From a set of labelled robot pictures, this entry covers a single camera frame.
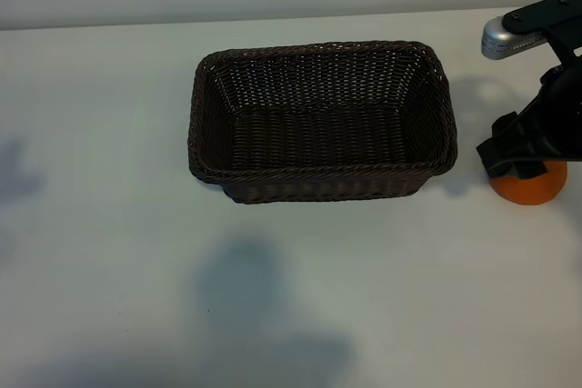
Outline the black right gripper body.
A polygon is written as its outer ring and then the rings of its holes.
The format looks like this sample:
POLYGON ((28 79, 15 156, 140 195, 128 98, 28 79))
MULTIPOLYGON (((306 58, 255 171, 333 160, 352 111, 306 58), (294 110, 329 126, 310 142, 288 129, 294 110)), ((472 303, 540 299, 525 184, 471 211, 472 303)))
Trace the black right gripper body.
POLYGON ((525 109, 493 123, 477 147, 483 165, 581 160, 581 60, 547 71, 540 82, 525 109))

